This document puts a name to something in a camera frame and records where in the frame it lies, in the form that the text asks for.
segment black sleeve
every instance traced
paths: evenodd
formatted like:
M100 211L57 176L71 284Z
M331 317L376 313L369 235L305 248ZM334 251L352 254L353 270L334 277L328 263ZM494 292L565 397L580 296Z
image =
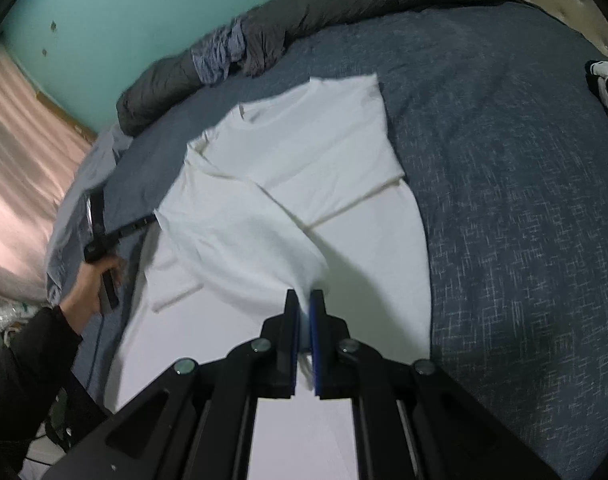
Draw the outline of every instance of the black sleeve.
M59 307L43 308L0 349L0 453L14 471L21 470L81 341Z

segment blue bedsheet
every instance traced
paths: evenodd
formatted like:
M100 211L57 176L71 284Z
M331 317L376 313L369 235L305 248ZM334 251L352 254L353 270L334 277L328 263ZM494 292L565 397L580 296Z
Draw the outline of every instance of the blue bedsheet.
M106 184L107 228L150 213L188 140L237 102L311 75L377 72L426 228L433 358L564 479L587 478L608 451L608 119L584 81L599 58L577 32L512 3L328 28L259 78L198 91L138 137ZM131 277L141 241L120 246ZM96 397L132 280L120 293L99 339ZM97 330L76 361L82 382Z

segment bolt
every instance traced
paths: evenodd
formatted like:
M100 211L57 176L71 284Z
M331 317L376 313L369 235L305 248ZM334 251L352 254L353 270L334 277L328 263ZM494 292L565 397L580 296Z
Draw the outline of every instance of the bolt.
M173 365L173 370L178 375L186 375L195 370L195 361L192 359L180 359Z
M268 352L271 349L271 342L263 337L258 337L251 341L253 352Z
M435 365L428 359L415 361L413 366L415 367L415 371L420 375L433 375L435 373Z
M360 342L355 339L342 339L337 347L341 352L352 354L353 352L357 352L357 349L360 347Z

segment wall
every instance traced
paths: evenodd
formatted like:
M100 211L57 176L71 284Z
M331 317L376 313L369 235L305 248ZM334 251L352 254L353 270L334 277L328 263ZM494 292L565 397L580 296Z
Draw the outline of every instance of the wall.
M41 89L97 131L151 62L264 1L18 0L2 40Z

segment hand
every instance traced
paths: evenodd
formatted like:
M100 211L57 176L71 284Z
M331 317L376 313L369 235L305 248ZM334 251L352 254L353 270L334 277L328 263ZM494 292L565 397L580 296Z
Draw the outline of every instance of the hand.
M102 274L110 270L116 285L122 282L122 260L114 254L108 254L94 264L82 262L79 266L75 285L68 296L60 303L62 314L70 327L81 335L84 327L94 314L100 312L100 287Z

